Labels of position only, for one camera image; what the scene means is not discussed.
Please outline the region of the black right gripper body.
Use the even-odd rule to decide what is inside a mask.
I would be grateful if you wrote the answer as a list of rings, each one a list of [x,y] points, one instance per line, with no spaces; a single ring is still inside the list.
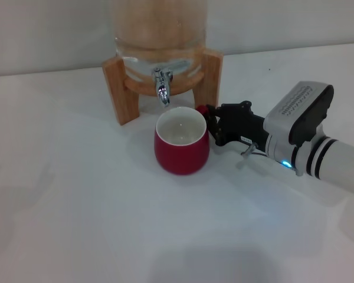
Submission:
[[[230,142],[256,144],[256,149],[266,152],[268,133],[263,129],[264,118],[251,111],[251,102],[222,104],[217,108],[217,146]]]

